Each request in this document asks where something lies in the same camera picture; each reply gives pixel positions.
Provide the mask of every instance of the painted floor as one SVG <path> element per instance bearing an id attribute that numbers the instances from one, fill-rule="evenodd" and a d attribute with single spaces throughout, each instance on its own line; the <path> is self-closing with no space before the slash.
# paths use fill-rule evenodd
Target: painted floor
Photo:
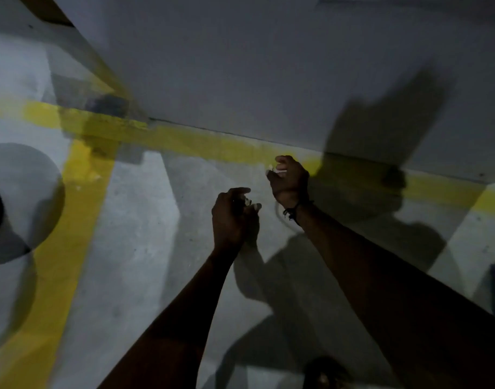
<path id="1" fill-rule="evenodd" d="M 495 185 L 147 122 L 73 32 L 5 2 L 22 30 L 0 29 L 0 388 L 96 388 L 206 259 L 234 186 L 262 204 L 257 248 L 225 281 L 198 388 L 299 388 L 322 355 L 361 387 L 398 387 L 272 198 L 282 153 L 320 207 L 490 311 Z"/>

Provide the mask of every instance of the black bracelet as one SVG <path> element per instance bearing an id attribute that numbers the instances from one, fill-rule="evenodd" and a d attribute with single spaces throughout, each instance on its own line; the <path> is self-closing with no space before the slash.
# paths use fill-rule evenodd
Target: black bracelet
<path id="1" fill-rule="evenodd" d="M 299 205 L 302 205 L 302 204 L 305 204 L 305 203 L 314 203 L 314 201 L 310 201 L 310 200 L 306 200 L 306 201 L 298 201 L 298 203 L 296 203 L 296 206 L 290 208 L 290 209 L 285 209 L 283 210 L 283 216 L 287 216 L 287 214 L 289 215 L 289 221 L 293 220 L 294 222 L 296 222 L 296 224 L 300 225 L 299 222 L 296 221 L 296 209 L 298 208 Z"/>

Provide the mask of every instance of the yellow line on floor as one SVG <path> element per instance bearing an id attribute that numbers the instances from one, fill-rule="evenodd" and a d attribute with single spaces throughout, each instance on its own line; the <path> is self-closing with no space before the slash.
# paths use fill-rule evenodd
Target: yellow line on floor
<path id="1" fill-rule="evenodd" d="M 33 256 L 37 283 L 30 313 L 0 348 L 0 389 L 47 387 L 118 146 L 97 137 L 73 140 L 62 172 L 62 216 Z"/>
<path id="2" fill-rule="evenodd" d="M 357 160 L 346 156 L 322 155 L 312 150 L 266 143 L 256 139 L 235 137 L 181 125 L 160 123 L 149 128 L 146 123 L 95 114 L 77 109 L 28 101 L 4 112 L 0 117 L 15 117 L 47 128 L 62 129 L 74 134 L 96 136 L 124 143 L 134 143 L 152 150 L 170 150 L 185 156 L 207 160 L 244 164 L 274 163 L 280 154 L 296 156 L 311 175 L 327 184 L 373 191 L 400 193 L 407 199 L 423 200 L 463 209 L 474 209 L 495 215 L 495 191 L 486 185 L 450 177 L 406 171 L 406 187 L 383 186 L 382 180 L 389 166 Z"/>

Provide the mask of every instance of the forearm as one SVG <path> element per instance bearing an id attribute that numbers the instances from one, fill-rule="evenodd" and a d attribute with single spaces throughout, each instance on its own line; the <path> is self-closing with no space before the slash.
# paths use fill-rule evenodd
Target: forearm
<path id="1" fill-rule="evenodd" d="M 493 317 L 311 204 L 297 220 L 407 387 L 495 385 Z"/>
<path id="2" fill-rule="evenodd" d="M 100 388 L 195 388 L 213 314 L 238 251 L 215 250 Z"/>

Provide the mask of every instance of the white wall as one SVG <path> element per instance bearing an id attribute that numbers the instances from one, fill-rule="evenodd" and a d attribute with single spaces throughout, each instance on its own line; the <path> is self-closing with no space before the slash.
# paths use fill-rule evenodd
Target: white wall
<path id="1" fill-rule="evenodd" d="M 317 1 L 56 0 L 153 118 L 495 182 L 495 25 Z"/>

